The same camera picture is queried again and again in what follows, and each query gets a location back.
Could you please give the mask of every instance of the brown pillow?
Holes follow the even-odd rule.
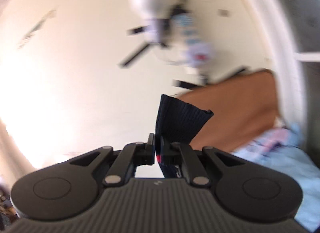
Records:
[[[196,150],[210,145],[230,152],[271,129],[279,115],[276,83],[268,70],[197,88],[178,98],[214,112],[190,143]]]

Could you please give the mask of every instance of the gray panel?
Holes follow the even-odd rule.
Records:
[[[320,51],[320,0],[279,0],[301,52]]]
[[[307,153],[320,167],[320,63],[304,62],[308,99]]]
[[[184,179],[131,179],[109,188],[99,201],[77,217],[60,222],[20,219],[14,233],[306,233],[293,219],[257,224],[222,209],[210,191],[189,186]]]

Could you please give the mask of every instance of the ribbed gray surface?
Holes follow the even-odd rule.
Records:
[[[306,233],[294,220],[255,224],[224,211],[205,189],[184,179],[131,179],[121,188],[107,189],[81,215],[60,222],[20,219],[14,233]]]

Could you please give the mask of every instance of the brown cloth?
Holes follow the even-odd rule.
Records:
[[[279,116],[276,83],[268,70],[196,88],[178,98],[214,112],[190,143],[196,150],[210,145],[230,152],[271,129]]]

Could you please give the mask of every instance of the triangular cutout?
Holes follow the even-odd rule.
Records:
[[[234,159],[232,156],[224,155],[223,153],[220,153],[220,152],[216,152],[216,156],[228,167],[244,164],[244,162]]]
[[[74,160],[74,161],[70,162],[70,164],[72,164],[72,165],[79,165],[79,166],[88,166],[90,163],[93,162],[93,160],[94,160],[95,158],[98,157],[99,154],[100,154],[100,153],[99,153],[98,151],[93,152],[93,153],[88,154],[88,155],[86,155],[86,156],[84,156],[84,157],[82,157],[82,158],[79,158],[79,159],[77,159],[77,160]]]

